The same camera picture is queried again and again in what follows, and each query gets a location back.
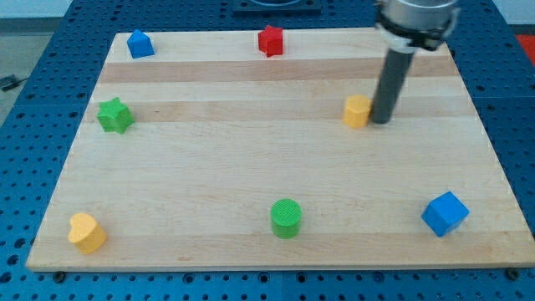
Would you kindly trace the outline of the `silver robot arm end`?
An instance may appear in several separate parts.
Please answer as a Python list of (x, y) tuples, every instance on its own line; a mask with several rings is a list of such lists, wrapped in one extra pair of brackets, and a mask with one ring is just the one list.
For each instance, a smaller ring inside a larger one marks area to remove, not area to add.
[(395, 52), (436, 51), (454, 31), (460, 12), (457, 0), (378, 1), (375, 27)]

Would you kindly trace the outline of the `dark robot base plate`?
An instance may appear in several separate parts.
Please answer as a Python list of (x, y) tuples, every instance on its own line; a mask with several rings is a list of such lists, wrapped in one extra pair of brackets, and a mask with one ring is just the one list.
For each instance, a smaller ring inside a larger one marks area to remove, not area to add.
[(320, 13), (321, 0), (231, 0), (234, 14)]

